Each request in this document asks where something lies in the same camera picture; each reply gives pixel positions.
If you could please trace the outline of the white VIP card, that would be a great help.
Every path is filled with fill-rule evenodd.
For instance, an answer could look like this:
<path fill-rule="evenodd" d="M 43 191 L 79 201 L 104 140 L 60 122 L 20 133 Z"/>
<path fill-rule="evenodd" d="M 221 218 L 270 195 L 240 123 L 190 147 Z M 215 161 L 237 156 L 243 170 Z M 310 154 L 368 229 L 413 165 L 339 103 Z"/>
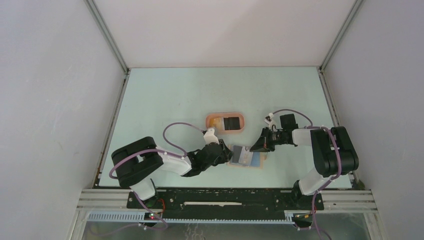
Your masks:
<path fill-rule="evenodd" d="M 253 152 L 247 146 L 242 146 L 239 164 L 244 166 L 250 166 L 253 159 Z"/>

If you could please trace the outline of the grey card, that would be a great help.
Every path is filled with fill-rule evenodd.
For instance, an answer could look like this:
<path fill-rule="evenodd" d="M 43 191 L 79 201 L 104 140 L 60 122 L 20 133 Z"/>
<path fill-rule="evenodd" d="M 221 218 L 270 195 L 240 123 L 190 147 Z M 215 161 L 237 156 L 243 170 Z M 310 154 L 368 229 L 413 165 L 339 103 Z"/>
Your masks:
<path fill-rule="evenodd" d="M 242 152 L 242 147 L 239 145 L 233 145 L 232 146 L 233 156 L 231 158 L 231 163 L 234 165 L 239 164 L 240 155 Z"/>

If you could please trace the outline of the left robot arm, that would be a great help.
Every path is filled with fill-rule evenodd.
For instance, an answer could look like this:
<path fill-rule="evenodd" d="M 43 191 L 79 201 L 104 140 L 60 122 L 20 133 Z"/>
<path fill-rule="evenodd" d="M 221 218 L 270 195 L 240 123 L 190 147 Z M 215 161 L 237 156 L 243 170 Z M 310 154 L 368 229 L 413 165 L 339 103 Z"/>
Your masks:
<path fill-rule="evenodd" d="M 207 143 L 202 149 L 181 156 L 158 147 L 153 137 L 147 136 L 115 150 L 111 154 L 111 179 L 118 180 L 122 188 L 130 188 L 145 208 L 153 208 L 158 194 L 150 175 L 156 171 L 194 177 L 210 167 L 228 163 L 233 157 L 222 139 Z"/>

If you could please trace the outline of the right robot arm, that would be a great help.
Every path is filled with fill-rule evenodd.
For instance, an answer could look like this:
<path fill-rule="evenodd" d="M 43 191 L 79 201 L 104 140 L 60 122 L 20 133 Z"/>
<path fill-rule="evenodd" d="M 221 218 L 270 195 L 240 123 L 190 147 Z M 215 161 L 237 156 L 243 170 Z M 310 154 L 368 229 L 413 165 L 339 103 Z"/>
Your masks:
<path fill-rule="evenodd" d="M 261 130 L 260 137 L 250 147 L 251 152 L 273 152 L 279 145 L 309 146 L 312 150 L 313 169 L 293 185 L 290 201 L 295 208 L 304 209 L 310 204 L 311 195 L 358 169 L 359 157 L 345 127 L 300 128 L 292 113 L 281 115 L 281 127 L 276 128 L 273 118 L 273 113 L 265 118 L 268 126 Z"/>

